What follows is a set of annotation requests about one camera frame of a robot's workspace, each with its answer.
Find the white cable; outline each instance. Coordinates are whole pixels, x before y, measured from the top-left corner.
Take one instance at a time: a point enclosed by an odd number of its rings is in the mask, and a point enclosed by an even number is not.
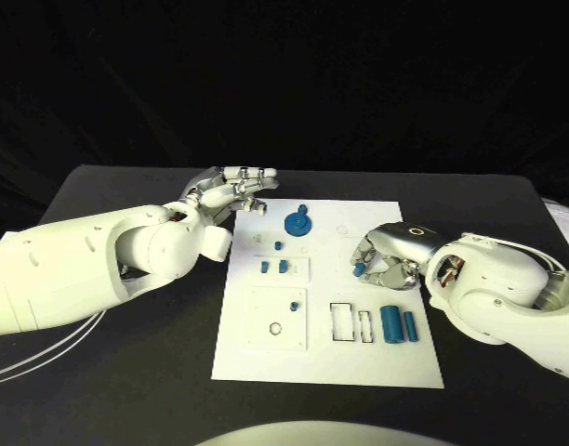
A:
[[[4,372],[9,372],[10,370],[13,370],[16,367],[20,367],[22,365],[27,364],[29,362],[32,362],[36,358],[39,358],[40,356],[43,356],[46,353],[49,353],[55,348],[58,348],[66,341],[69,341],[69,339],[84,330],[84,328],[90,325],[90,323],[97,319],[97,321],[94,322],[94,324],[91,325],[91,327],[87,329],[85,333],[81,335],[81,337],[77,339],[77,341],[74,342],[74,344],[56,355],[53,356],[49,360],[46,360],[45,362],[42,362],[39,365],[36,365],[35,367],[32,367],[30,369],[26,369],[22,373],[4,378],[0,380],[0,383],[3,383],[4,381],[9,381],[12,378],[15,378],[16,376],[20,376],[22,374],[27,374],[29,372],[32,372],[33,370],[36,370],[39,367],[42,367],[43,365],[46,365],[49,362],[52,362],[61,355],[64,355],[64,353],[66,353],[66,351],[79,343],[79,341],[85,338],[87,334],[91,332],[92,328],[97,326],[97,323],[100,323],[101,317],[104,316],[105,311],[102,311],[98,314],[94,314],[90,319],[85,321],[84,325],[56,343],[53,344],[51,347],[48,347],[45,350],[42,350],[39,353],[36,353],[33,356],[30,356],[29,358],[26,358],[25,360],[22,360],[20,362],[16,362],[16,364],[13,364],[10,367],[6,367],[4,369],[0,370],[0,374],[3,374]]]
[[[465,232],[463,236],[466,236],[466,235],[472,235],[475,237],[483,237],[491,242],[505,244],[506,246],[514,246],[515,248],[519,248],[524,251],[528,251],[529,253],[532,253],[534,255],[537,255],[542,259],[542,261],[548,265],[548,268],[550,268],[551,271],[554,271],[555,267],[558,268],[560,271],[566,271],[566,267],[560,264],[560,262],[550,255],[547,255],[542,251],[540,251],[538,249],[531,248],[529,246],[525,246],[524,244],[518,244],[518,243],[509,242],[506,240],[499,240],[499,239],[493,239],[492,237],[486,237],[483,235],[472,234],[470,232]]]

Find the blue gear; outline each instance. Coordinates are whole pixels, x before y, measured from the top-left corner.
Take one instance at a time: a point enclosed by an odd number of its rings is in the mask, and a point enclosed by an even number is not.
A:
[[[302,237],[312,230],[312,219],[307,217],[307,206],[297,206],[297,212],[284,218],[284,230],[294,237]]]

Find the black table surface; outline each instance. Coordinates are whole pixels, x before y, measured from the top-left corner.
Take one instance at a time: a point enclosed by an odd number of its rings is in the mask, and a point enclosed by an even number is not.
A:
[[[198,172],[81,166],[42,223],[175,201]],[[264,198],[398,201],[405,221],[452,239],[472,231],[531,245],[569,268],[569,245],[521,177],[283,171],[278,180]],[[225,274],[202,258],[105,313],[66,355],[0,384],[0,444],[195,444],[291,420],[388,426],[457,444],[569,444],[569,380],[511,346],[467,338],[428,305],[446,389],[211,380]],[[75,327],[0,336],[0,366]]]

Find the robotic hand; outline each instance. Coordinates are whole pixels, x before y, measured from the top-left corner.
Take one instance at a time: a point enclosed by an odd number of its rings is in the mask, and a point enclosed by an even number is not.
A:
[[[375,253],[388,270],[368,274]],[[351,264],[361,282],[394,290],[410,289],[424,275],[428,303],[456,328],[486,344],[512,344],[569,377],[569,271],[547,254],[469,233],[447,243],[431,230],[400,222],[368,232]]]
[[[165,286],[199,254],[221,262],[232,210],[264,214],[253,196],[276,170],[211,167],[180,199],[38,226],[0,241],[0,335],[64,325]],[[134,269],[137,274],[126,273]]]

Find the small blue piece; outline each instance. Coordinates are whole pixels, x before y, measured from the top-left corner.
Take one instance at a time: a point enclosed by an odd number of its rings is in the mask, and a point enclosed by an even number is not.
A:
[[[405,311],[403,313],[403,317],[405,318],[407,341],[418,342],[418,336],[415,335],[415,327],[414,327],[414,317],[411,316],[411,311]]]
[[[387,305],[381,307],[382,335],[388,344],[405,342],[401,325],[401,312],[398,307]]]
[[[353,268],[353,276],[361,277],[364,272],[365,272],[365,264],[356,263]]]
[[[289,214],[284,218],[284,230],[294,237],[302,237],[312,230],[312,219],[307,217],[307,206],[297,206],[297,212]]]

